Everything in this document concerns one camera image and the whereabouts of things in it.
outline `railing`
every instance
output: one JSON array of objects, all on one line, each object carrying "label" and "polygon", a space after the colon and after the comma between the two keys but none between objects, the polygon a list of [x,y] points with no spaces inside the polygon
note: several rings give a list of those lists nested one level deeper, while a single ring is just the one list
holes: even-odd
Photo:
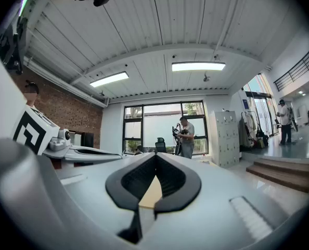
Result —
[{"label": "railing", "polygon": [[274,84],[276,85],[277,90],[280,91],[289,84],[291,84],[292,82],[296,81],[298,78],[303,76],[308,71],[309,71],[309,51],[288,72],[286,72],[283,76],[278,78],[274,82]]}]

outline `brick wall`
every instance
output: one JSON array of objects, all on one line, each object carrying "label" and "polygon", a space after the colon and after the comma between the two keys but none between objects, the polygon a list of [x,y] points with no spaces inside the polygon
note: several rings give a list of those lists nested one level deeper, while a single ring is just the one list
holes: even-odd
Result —
[{"label": "brick wall", "polygon": [[25,92],[25,80],[35,82],[40,94],[34,106],[62,129],[94,134],[94,148],[100,146],[102,108],[98,107],[42,78],[24,67],[22,75],[13,74],[18,88]]}]

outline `white cabinet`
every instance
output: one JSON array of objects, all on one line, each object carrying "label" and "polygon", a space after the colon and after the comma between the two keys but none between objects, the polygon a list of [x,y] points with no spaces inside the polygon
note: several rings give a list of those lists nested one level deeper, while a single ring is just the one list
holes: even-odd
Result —
[{"label": "white cabinet", "polygon": [[212,112],[209,121],[212,161],[223,168],[237,164],[239,133],[235,112]]}]

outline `wooden step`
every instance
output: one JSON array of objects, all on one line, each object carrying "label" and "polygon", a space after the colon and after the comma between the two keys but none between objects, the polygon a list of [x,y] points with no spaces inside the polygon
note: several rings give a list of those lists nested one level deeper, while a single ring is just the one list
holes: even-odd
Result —
[{"label": "wooden step", "polygon": [[254,161],[254,164],[265,168],[309,177],[309,164],[274,161],[263,158]]},{"label": "wooden step", "polygon": [[271,168],[252,165],[246,168],[246,171],[257,175],[261,178],[276,182],[283,186],[308,193],[309,192],[309,177],[291,174],[283,171],[274,170]]}]

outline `man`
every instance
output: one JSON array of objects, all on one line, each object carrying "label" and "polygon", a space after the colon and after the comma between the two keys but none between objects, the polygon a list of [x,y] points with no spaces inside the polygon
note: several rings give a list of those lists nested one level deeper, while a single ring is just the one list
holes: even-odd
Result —
[{"label": "man", "polygon": [[279,145],[285,145],[286,134],[288,135],[287,143],[291,143],[291,119],[290,119],[290,110],[285,105],[283,99],[279,101],[281,106],[281,111],[277,112],[277,116],[280,117],[281,121],[281,141]]},{"label": "man", "polygon": [[183,127],[183,130],[187,130],[187,134],[181,134],[181,133],[178,134],[178,136],[181,139],[180,156],[191,159],[192,151],[194,150],[194,133],[195,133],[194,125],[188,122],[186,117],[181,117],[180,123]]},{"label": "man", "polygon": [[23,95],[27,99],[26,104],[28,106],[36,109],[35,106],[34,106],[34,102],[39,95],[39,87],[34,82],[31,82],[31,81],[28,81],[28,80],[26,80],[26,82],[27,82],[28,85],[25,86],[26,91],[25,91],[25,93],[23,93]]},{"label": "man", "polygon": [[142,149],[142,146],[139,145],[139,146],[136,148],[136,153],[135,153],[134,156],[137,156],[137,155],[139,155],[139,154],[143,154],[142,150],[143,150],[143,149]]}]

